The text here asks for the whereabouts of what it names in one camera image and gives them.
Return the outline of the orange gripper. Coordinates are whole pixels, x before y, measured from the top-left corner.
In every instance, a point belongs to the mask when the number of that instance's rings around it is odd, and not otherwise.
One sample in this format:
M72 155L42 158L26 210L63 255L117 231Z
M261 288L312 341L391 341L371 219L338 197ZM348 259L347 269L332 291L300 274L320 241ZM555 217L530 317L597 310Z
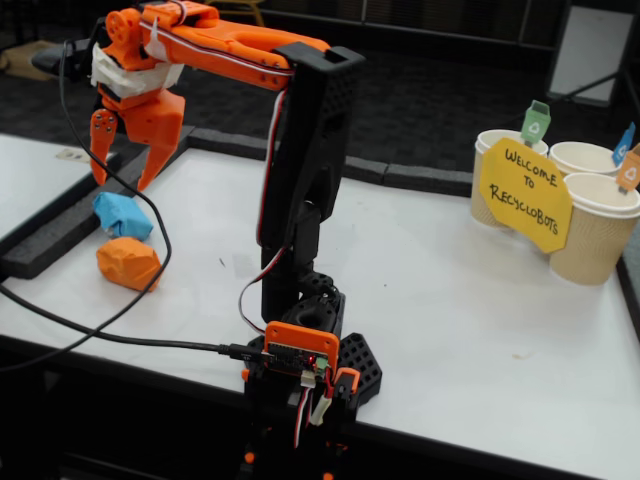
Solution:
M91 117L91 168L98 185L103 185L107 172L98 164L107 162L118 124L134 143L146 144L146 157L137 189L144 191L162 171L175 153L180 140L186 101L167 89L120 98L108 88L99 88L102 105Z

